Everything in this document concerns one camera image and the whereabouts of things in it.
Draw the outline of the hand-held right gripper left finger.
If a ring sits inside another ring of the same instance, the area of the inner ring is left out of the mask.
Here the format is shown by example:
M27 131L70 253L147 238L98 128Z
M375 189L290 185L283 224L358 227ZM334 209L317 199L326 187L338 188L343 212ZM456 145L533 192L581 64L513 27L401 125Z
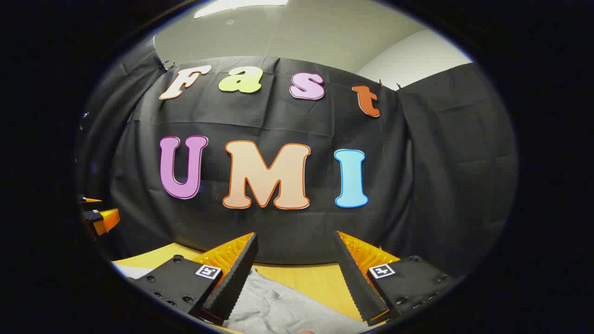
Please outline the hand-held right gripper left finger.
M258 235L251 232L192 259L174 255L131 283L180 312L222 325L236 306L257 253Z

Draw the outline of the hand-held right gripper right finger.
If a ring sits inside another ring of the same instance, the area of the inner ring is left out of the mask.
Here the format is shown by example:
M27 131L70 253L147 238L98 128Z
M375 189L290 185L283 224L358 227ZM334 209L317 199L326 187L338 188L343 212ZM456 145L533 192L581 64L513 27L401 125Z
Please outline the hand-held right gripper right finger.
M418 310L453 281L420 256L399 258L342 231L334 233L334 254L359 315L369 326Z

